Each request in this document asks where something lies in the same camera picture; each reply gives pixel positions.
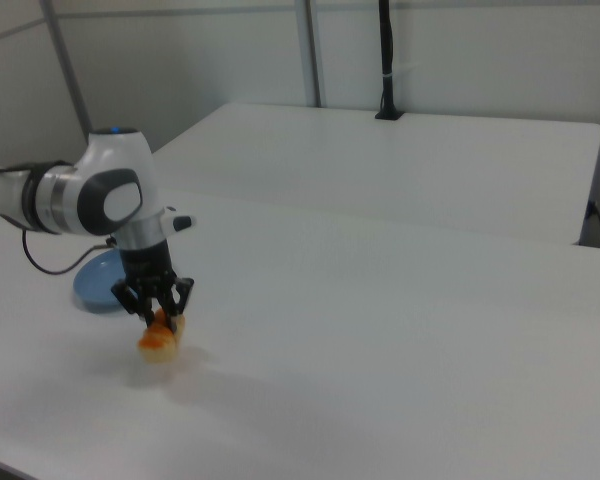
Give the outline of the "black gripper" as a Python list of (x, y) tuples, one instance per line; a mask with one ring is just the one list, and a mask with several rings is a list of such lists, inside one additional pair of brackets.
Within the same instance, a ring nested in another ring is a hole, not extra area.
[(176, 277), (166, 240), (140, 250), (121, 249), (120, 257), (125, 280), (116, 281), (111, 292), (130, 315), (139, 317), (147, 327), (154, 321), (152, 299), (134, 292), (140, 289), (157, 291), (156, 299), (165, 317), (184, 314), (195, 281)]

